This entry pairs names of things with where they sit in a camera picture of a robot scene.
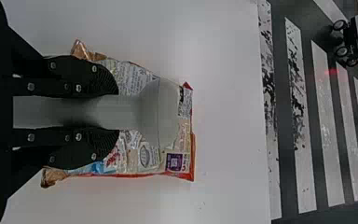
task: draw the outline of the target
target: zebra crossing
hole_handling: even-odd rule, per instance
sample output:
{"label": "zebra crossing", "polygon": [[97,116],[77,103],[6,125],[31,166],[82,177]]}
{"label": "zebra crossing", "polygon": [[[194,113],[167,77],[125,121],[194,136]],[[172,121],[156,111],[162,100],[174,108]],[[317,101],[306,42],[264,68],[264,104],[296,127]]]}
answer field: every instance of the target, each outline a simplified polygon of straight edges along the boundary
{"label": "zebra crossing", "polygon": [[[316,23],[343,17],[315,2]],[[335,61],[321,28],[282,10],[292,3],[258,1],[272,220],[358,202],[358,74]]]}

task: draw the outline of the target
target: car wheel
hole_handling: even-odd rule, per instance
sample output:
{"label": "car wheel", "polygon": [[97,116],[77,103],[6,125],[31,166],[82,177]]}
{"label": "car wheel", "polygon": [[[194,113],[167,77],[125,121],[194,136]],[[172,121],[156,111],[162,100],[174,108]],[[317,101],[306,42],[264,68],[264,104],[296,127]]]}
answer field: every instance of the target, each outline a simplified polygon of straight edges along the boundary
{"label": "car wheel", "polygon": [[336,56],[338,56],[339,58],[342,58],[342,57],[347,56],[349,52],[350,52],[350,50],[348,49],[348,47],[343,46],[336,50]]}
{"label": "car wheel", "polygon": [[358,59],[355,59],[355,58],[349,58],[345,64],[348,66],[348,67],[354,67],[358,64]]}
{"label": "car wheel", "polygon": [[344,20],[336,21],[336,22],[334,22],[334,24],[333,24],[333,29],[334,29],[335,31],[340,31],[340,30],[345,29],[345,28],[347,28],[347,27],[348,27],[348,24],[347,24],[347,22],[344,21]]}

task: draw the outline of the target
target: metal stud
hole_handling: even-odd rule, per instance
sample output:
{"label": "metal stud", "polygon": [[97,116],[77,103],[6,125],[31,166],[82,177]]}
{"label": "metal stud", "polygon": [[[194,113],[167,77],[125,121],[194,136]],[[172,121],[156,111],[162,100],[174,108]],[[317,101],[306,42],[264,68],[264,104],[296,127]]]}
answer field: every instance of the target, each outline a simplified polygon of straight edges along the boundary
{"label": "metal stud", "polygon": [[32,83],[32,82],[28,83],[27,89],[28,89],[28,91],[34,91],[34,83]]}
{"label": "metal stud", "polygon": [[33,133],[28,134],[27,140],[28,140],[28,142],[33,142],[34,141],[34,134]]}
{"label": "metal stud", "polygon": [[48,161],[49,161],[50,163],[55,162],[55,157],[54,157],[54,156],[50,156],[50,159],[48,159]]}
{"label": "metal stud", "polygon": [[76,91],[81,92],[81,86],[80,85],[76,85]]}
{"label": "metal stud", "polygon": [[55,62],[51,62],[51,63],[50,63],[50,68],[51,68],[52,70],[56,69],[56,68],[57,68],[57,64],[56,64]]}
{"label": "metal stud", "polygon": [[97,154],[95,152],[91,154],[91,159],[93,161],[97,160]]}
{"label": "metal stud", "polygon": [[80,142],[82,137],[83,135],[81,133],[77,133],[75,139],[77,142]]}
{"label": "metal stud", "polygon": [[91,71],[92,71],[93,73],[96,73],[96,72],[98,71],[97,65],[93,65],[93,66],[91,67]]}

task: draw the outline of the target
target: snack bag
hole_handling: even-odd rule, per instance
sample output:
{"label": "snack bag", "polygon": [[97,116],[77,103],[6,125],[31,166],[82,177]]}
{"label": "snack bag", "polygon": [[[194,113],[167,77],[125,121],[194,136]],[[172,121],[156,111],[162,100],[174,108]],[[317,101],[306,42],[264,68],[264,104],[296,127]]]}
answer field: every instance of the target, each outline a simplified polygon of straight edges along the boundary
{"label": "snack bag", "polygon": [[[158,78],[145,68],[130,62],[121,62],[101,53],[88,51],[79,40],[71,54],[105,66],[114,76],[121,95],[137,95],[145,85]],[[136,130],[121,130],[111,153],[103,159],[75,170],[45,167],[41,187],[48,188],[57,181],[71,176],[145,177],[169,175],[194,181],[195,135],[192,133],[192,93],[185,83],[179,86],[179,132],[176,139],[165,148],[152,147]]]}

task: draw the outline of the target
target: white floor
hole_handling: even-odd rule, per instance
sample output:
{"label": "white floor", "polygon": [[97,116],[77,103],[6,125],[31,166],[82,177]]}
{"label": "white floor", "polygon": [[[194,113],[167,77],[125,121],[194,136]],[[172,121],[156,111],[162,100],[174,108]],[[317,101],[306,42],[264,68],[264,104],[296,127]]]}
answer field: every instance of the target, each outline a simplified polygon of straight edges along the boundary
{"label": "white floor", "polygon": [[40,175],[2,223],[269,223],[257,5],[251,0],[4,0],[9,24],[44,55],[91,49],[194,88],[196,182]]}

